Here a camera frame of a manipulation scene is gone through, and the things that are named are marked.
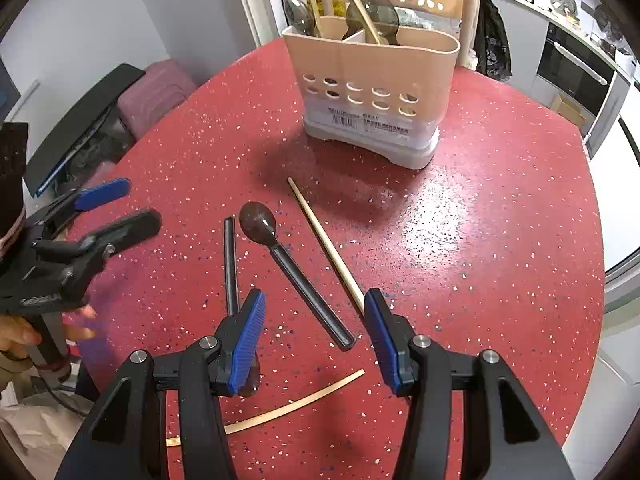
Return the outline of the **person left hand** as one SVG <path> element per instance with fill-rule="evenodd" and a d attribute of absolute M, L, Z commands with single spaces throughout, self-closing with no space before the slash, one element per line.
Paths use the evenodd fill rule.
<path fill-rule="evenodd" d="M 96 336 L 96 332 L 78 323 L 64 323 L 63 333 L 66 341 L 84 341 Z M 24 361 L 28 357 L 26 347 L 29 344 L 39 344 L 38 333 L 24 318 L 17 316 L 0 316 L 1 336 L 1 366 L 8 367 L 9 363 Z"/>

